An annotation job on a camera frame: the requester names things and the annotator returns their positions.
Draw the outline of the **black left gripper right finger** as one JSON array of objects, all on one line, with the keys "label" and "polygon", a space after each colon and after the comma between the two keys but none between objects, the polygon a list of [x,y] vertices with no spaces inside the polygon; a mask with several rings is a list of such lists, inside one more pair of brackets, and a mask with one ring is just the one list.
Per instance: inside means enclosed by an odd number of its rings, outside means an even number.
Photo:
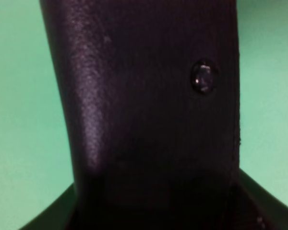
[{"label": "black left gripper right finger", "polygon": [[230,194],[231,230],[288,230],[288,206],[243,170]]}]

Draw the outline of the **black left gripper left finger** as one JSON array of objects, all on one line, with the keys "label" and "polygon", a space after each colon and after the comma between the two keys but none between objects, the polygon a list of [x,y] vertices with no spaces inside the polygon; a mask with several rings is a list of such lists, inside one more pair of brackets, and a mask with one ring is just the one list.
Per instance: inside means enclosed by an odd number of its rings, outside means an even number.
[{"label": "black left gripper left finger", "polygon": [[49,207],[22,230],[72,230],[77,219],[76,195],[71,184]]}]

